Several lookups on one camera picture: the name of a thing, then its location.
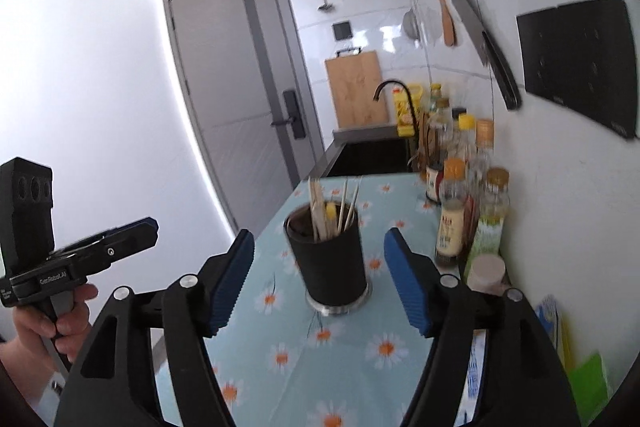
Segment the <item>floral tablecloth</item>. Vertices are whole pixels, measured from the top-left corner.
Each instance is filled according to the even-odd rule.
[[[321,183],[327,196],[341,197],[344,178]],[[440,211],[425,201],[415,174],[363,178],[358,209],[372,295],[356,312],[327,318],[305,301],[282,229],[285,217],[305,202],[302,182],[257,238],[254,265],[228,327],[206,341],[220,389],[238,427],[398,426],[431,340],[407,321],[385,264],[383,237],[398,227],[413,251],[431,257]],[[158,391],[164,418],[181,425],[166,365]]]

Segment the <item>blue gripper pad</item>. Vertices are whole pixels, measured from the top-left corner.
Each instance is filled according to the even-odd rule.
[[[427,288],[420,283],[410,261],[412,256],[423,256],[418,256],[411,251],[404,237],[396,228],[386,232],[384,247],[386,265],[391,272],[409,324],[417,328],[422,336],[426,336],[432,324],[428,311]],[[424,257],[424,261],[431,262],[428,257]]]
[[[253,234],[248,230],[241,230],[229,251],[224,255],[216,256],[227,259],[223,273],[211,292],[209,326],[214,335],[229,322],[244,280],[254,261],[254,249]]]

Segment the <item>yellow container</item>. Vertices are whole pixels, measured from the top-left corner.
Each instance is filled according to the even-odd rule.
[[[420,122],[422,116],[422,93],[424,88],[422,84],[407,84],[411,93],[411,100],[414,102],[415,118]],[[398,124],[398,136],[413,136],[414,123],[411,118],[411,109],[409,108],[409,99],[406,91],[400,86],[393,89],[394,106],[396,107],[396,123]]]

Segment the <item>white wall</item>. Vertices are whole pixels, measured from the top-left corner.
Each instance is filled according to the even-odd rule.
[[[291,0],[312,82],[322,134],[337,128],[324,60],[344,44],[331,24],[351,20],[356,45],[376,50],[383,76],[446,84],[452,104],[491,117],[495,103],[496,158],[511,171],[513,212],[503,241],[514,281],[533,303],[548,293],[561,302],[581,360],[599,349],[613,386],[625,376],[640,346],[640,143],[569,110],[529,96],[518,112],[504,108],[457,13],[459,45],[442,40],[437,0],[420,0],[429,61],[399,31],[409,0]],[[516,15],[575,0],[479,0],[481,13],[524,86]],[[640,0],[625,0],[640,46]]]
[[[167,286],[231,242],[166,47],[161,0],[0,0],[0,161],[54,172],[56,245],[152,216],[152,250],[94,276],[100,297]],[[0,333],[11,336],[8,311]]]

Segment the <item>knife handle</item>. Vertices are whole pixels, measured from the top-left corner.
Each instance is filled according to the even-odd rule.
[[[498,46],[495,45],[491,35],[484,31],[482,32],[482,38],[484,39],[484,48],[491,67],[494,70],[495,80],[498,82],[498,87],[500,87],[500,92],[502,93],[507,110],[512,111],[521,108],[522,97],[520,96],[520,90],[513,78],[513,73],[511,73],[507,60],[498,49]]]

